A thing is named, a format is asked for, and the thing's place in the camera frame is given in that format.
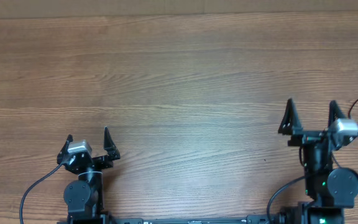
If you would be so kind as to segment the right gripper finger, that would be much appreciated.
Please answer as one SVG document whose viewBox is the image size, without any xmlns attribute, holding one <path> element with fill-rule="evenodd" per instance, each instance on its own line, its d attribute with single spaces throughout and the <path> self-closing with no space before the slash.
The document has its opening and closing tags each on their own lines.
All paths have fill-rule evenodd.
<svg viewBox="0 0 358 224">
<path fill-rule="evenodd" d="M 278 134 L 294 135 L 303 131 L 301 121 L 299 120 L 296 106 L 292 98 L 289 98 L 285 108 L 282 122 L 279 125 Z"/>
<path fill-rule="evenodd" d="M 338 119 L 346 119 L 346 115 L 340 109 L 336 100 L 332 100 L 329 104 L 328 127 L 334 124 Z"/>
</svg>

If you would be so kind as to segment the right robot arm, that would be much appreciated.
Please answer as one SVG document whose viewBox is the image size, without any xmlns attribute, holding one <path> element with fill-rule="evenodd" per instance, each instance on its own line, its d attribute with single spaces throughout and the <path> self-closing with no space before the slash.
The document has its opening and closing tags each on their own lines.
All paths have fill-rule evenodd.
<svg viewBox="0 0 358 224">
<path fill-rule="evenodd" d="M 353 208 L 358 194 L 358 173 L 346 167 L 334 167 L 334 152 L 358 137 L 358 124 L 347 118 L 336 101 L 329 104 L 328 126 L 322 131 L 306 131 L 288 99 L 278 133 L 288 135 L 290 147 L 299 148 L 304 174 L 305 194 L 310 202 L 283 207 L 271 223 L 344 223 L 344 209 Z"/>
</svg>

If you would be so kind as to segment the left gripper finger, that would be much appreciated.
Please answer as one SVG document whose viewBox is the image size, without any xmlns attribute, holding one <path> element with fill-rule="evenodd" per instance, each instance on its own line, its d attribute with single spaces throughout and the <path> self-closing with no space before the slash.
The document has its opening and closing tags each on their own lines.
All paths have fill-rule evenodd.
<svg viewBox="0 0 358 224">
<path fill-rule="evenodd" d="M 104 128 L 104 143 L 103 149 L 107 152 L 108 157 L 111 161 L 115 161 L 121 158 L 120 152 L 112 140 L 111 134 L 108 127 Z"/>
<path fill-rule="evenodd" d="M 66 159 L 69 157 L 68 148 L 72 141 L 73 141 L 73 136 L 71 134 L 69 134 L 62 149 L 60 150 L 60 152 L 57 155 L 57 163 L 64 163 L 66 161 Z"/>
</svg>

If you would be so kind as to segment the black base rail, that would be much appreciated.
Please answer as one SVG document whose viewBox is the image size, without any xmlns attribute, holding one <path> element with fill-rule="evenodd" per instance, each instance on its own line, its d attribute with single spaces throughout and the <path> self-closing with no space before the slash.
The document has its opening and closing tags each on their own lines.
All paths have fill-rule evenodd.
<svg viewBox="0 0 358 224">
<path fill-rule="evenodd" d="M 199 218 L 199 219 L 154 219 L 114 218 L 111 215 L 93 220 L 59 221 L 57 224 L 68 223 L 108 223 L 108 224 L 269 224 L 266 215 L 248 215 L 240 218 Z"/>
</svg>

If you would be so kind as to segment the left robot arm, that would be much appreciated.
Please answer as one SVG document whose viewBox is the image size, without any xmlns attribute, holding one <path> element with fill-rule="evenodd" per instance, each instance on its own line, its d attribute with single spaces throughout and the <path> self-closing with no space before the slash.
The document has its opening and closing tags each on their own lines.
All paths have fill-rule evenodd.
<svg viewBox="0 0 358 224">
<path fill-rule="evenodd" d="M 57 163 L 78 179 L 70 182 L 63 193 L 68 207 L 67 223 L 113 224 L 116 221 L 104 210 L 103 170 L 114 166 L 121 155 L 111 138 L 109 129 L 104 129 L 103 149 L 105 155 L 93 157 L 88 141 L 75 142 L 69 135 L 57 156 Z"/>
</svg>

